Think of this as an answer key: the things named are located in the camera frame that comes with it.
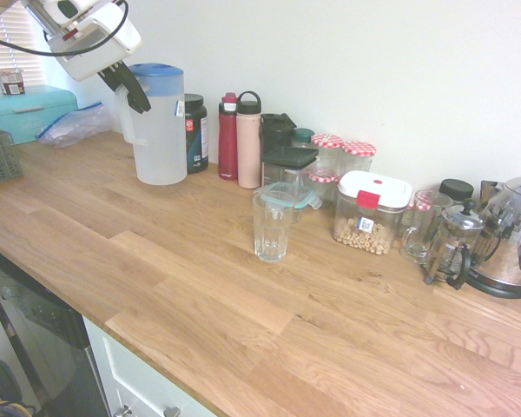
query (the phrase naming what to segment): white pitcher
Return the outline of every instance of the white pitcher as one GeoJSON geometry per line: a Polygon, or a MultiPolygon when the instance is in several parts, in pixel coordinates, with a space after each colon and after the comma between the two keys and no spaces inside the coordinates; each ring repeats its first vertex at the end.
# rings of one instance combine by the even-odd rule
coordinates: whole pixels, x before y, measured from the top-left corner
{"type": "Polygon", "coordinates": [[[137,178],[151,185],[175,184],[188,173],[183,71],[163,63],[138,63],[129,69],[151,105],[139,114],[129,107],[123,85],[115,91],[123,137],[133,144],[137,178]]]}

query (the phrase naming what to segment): glass mug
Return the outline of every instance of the glass mug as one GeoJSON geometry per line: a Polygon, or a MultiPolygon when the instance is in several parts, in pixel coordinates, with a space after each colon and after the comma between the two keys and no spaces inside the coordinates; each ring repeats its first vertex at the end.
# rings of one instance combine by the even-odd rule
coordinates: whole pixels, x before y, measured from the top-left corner
{"type": "Polygon", "coordinates": [[[413,197],[412,219],[402,237],[399,252],[409,261],[424,265],[432,239],[442,220],[442,210],[453,205],[453,200],[433,189],[421,189],[413,197]]]}

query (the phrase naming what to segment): cabinet drawer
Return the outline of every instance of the cabinet drawer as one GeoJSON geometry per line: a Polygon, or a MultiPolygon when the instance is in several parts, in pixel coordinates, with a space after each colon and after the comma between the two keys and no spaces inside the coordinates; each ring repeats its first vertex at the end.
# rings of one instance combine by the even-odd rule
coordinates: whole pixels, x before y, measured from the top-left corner
{"type": "Polygon", "coordinates": [[[214,417],[95,324],[85,319],[85,326],[112,414],[128,406],[130,417],[163,417],[177,407],[181,417],[214,417]]]}

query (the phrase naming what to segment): pink water bottle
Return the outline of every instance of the pink water bottle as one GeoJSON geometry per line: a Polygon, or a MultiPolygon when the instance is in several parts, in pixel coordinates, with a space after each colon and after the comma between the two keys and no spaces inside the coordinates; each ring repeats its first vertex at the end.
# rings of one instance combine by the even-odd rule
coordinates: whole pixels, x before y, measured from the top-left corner
{"type": "Polygon", "coordinates": [[[237,99],[237,183],[244,189],[261,185],[261,98],[253,91],[237,99]],[[256,101],[241,100],[251,94],[256,101]]]}
{"type": "Polygon", "coordinates": [[[219,110],[218,176],[222,180],[237,180],[237,96],[226,93],[219,110]]]}

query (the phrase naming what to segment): window blind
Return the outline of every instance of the window blind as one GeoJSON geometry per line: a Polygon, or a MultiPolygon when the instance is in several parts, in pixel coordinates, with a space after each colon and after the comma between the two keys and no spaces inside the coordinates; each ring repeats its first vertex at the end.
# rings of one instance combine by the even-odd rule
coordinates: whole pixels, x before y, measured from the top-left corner
{"type": "MultiPolygon", "coordinates": [[[[30,19],[29,13],[21,2],[15,3],[0,16],[0,40],[35,49],[30,19]]],[[[43,67],[39,56],[0,45],[0,68],[12,67],[23,70],[23,82],[26,86],[44,84],[43,67]]]]}

